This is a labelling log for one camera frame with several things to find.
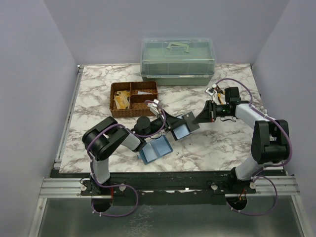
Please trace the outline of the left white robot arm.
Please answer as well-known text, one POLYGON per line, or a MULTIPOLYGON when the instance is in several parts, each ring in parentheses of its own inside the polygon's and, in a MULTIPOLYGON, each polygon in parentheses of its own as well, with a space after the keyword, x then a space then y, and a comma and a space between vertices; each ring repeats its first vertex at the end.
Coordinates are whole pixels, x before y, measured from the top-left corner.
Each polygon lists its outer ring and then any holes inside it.
POLYGON ((173 135, 175 129, 187 127, 184 116, 174 117, 163 112, 157 119, 151 121, 147 116, 138 118, 134 127, 129 130, 119 124, 113 117, 108 117, 89 129, 82 137, 87 154, 90 157, 93 190, 104 195, 109 191, 109 161, 108 158, 119 146, 124 146, 132 152, 139 153, 145 164, 153 162, 173 151, 165 135, 149 142, 145 139, 166 131, 173 135))

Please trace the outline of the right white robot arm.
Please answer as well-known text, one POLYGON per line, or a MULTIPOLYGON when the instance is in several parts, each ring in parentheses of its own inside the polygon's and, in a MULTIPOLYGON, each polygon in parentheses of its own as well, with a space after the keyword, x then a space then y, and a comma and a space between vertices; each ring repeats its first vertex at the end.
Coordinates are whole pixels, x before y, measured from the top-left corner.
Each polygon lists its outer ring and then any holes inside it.
POLYGON ((251 155, 231 170, 231 178, 227 181, 228 190, 237 194, 245 188, 245 181, 250 181, 266 167, 285 165, 292 157, 292 145, 287 121, 275 120, 258 111, 250 102, 243 101, 238 87, 228 87, 223 92, 226 103, 216 104, 212 99, 206 101, 193 123, 235 117, 253 129, 251 155))

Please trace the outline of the black leather card holder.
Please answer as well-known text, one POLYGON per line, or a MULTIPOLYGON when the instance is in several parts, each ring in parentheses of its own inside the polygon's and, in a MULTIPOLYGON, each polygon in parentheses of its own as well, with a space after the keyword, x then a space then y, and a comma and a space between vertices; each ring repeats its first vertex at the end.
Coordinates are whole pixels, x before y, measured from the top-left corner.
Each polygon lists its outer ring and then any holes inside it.
POLYGON ((193 123, 193 120, 195 119, 195 116, 193 112, 188 112, 184 115, 177 116, 178 119, 183 119, 185 123, 176 129, 174 129, 171 133, 175 141, 178 141, 194 131, 200 129, 200 126, 198 124, 193 123))

